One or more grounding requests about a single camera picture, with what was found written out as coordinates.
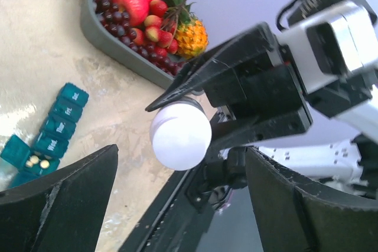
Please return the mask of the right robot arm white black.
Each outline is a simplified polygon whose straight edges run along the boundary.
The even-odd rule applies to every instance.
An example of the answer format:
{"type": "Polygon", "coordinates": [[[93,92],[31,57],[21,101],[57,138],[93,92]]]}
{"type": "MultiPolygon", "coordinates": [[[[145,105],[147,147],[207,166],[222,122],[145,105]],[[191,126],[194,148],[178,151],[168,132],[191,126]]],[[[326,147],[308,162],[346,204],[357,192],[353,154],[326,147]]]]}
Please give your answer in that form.
{"type": "Polygon", "coordinates": [[[258,149],[310,178],[371,194],[355,134],[377,142],[377,15],[366,0],[292,0],[278,34],[265,22],[191,60],[146,110],[156,158],[186,171],[190,195],[244,187],[258,149]]]}

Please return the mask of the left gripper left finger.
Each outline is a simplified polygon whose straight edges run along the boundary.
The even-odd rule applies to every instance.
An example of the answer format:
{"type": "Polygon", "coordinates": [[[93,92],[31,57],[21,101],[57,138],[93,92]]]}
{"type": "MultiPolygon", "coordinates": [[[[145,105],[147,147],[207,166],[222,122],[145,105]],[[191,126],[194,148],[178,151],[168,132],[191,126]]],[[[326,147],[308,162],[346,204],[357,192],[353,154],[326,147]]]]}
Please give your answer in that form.
{"type": "Polygon", "coordinates": [[[107,145],[1,192],[1,251],[95,251],[118,168],[107,145]]]}

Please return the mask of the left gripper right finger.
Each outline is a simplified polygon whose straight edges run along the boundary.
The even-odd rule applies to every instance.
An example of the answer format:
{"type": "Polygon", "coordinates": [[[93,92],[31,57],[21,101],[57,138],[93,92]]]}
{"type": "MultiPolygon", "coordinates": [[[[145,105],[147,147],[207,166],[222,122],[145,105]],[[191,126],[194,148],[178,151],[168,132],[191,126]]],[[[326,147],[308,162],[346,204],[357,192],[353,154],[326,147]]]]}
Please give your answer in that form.
{"type": "Polygon", "coordinates": [[[264,251],[377,251],[377,201],[313,181],[254,148],[245,160],[264,251]]]}

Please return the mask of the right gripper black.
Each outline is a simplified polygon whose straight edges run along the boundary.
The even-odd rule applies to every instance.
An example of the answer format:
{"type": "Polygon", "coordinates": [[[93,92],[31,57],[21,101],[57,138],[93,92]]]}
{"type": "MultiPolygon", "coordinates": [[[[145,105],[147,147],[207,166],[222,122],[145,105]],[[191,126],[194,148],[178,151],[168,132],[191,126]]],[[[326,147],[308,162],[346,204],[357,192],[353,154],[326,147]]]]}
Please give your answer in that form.
{"type": "Polygon", "coordinates": [[[145,111],[153,112],[195,89],[230,121],[211,126],[209,153],[305,133],[312,117],[287,45],[273,51],[275,36],[266,22],[235,35],[188,63],[145,111]],[[278,66],[271,65],[277,55],[278,66]]]}

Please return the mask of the white bottle cap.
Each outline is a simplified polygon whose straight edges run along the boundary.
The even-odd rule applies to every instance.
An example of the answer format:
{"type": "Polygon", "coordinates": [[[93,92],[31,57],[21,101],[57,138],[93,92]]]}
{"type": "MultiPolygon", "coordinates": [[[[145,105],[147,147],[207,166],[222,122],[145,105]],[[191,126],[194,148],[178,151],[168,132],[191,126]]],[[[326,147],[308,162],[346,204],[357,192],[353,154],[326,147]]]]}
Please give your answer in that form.
{"type": "Polygon", "coordinates": [[[190,105],[159,111],[150,127],[150,141],[159,162],[175,171],[197,166],[211,141],[211,126],[206,115],[190,105]]]}

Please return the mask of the teal weekly pill organizer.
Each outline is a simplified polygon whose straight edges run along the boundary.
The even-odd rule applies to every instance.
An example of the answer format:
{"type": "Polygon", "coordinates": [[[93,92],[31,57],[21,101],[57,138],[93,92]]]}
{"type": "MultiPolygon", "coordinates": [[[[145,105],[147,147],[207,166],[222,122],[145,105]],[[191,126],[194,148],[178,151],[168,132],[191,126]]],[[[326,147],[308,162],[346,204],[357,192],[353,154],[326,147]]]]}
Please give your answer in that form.
{"type": "Polygon", "coordinates": [[[31,146],[17,135],[12,135],[8,139],[1,152],[1,159],[17,169],[17,174],[7,186],[8,189],[57,170],[88,101],[89,94],[86,91],[72,83],[66,83],[60,89],[31,146]],[[32,155],[48,160],[50,167],[47,169],[41,169],[38,165],[32,168],[26,167],[25,163],[32,155]]]}

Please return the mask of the white vitamin pill bottle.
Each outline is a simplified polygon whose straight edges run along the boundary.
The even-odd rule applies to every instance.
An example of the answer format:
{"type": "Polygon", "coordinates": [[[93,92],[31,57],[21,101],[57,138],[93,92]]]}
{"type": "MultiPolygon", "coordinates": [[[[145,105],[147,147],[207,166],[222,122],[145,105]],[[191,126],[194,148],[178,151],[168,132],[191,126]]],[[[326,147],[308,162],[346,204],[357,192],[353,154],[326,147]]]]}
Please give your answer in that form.
{"type": "Polygon", "coordinates": [[[197,146],[208,148],[211,126],[204,112],[188,102],[175,102],[161,108],[150,127],[152,143],[171,146],[197,146]]]}

